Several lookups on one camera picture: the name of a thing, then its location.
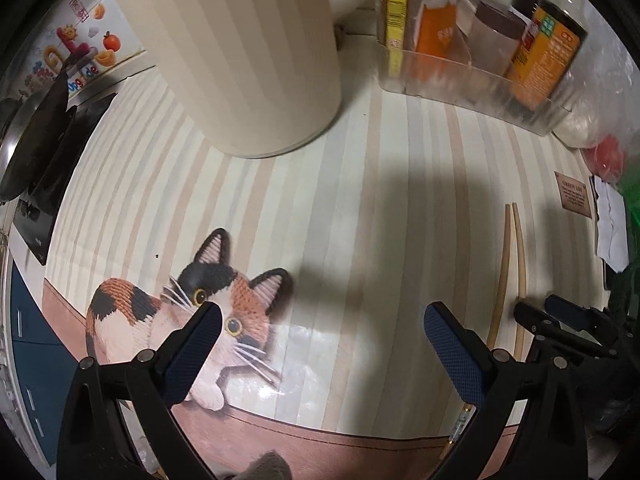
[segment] barcode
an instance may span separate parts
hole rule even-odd
[[[406,6],[400,2],[389,2],[386,22],[389,27],[404,27]]]

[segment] gray fuzzy object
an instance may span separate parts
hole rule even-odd
[[[293,476],[283,457],[270,451],[252,462],[234,480],[293,480]]]

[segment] brown jar lid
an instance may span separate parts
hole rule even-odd
[[[476,9],[476,18],[487,27],[491,27],[507,38],[519,40],[526,24],[507,7],[480,0]]]

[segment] orange bottle label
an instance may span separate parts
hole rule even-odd
[[[538,7],[511,62],[511,93],[530,110],[551,94],[580,47],[580,38]]]
[[[424,6],[415,51],[429,56],[445,57],[455,26],[455,5],[447,4],[439,9],[428,9]]]

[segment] cat head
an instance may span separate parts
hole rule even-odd
[[[162,295],[192,312],[205,301],[216,303],[223,326],[210,359],[221,367],[251,366],[269,381],[261,372],[268,369],[261,356],[269,337],[269,316],[289,295],[292,280],[284,269],[271,269],[249,280],[229,266],[229,249],[226,230],[213,231]]]

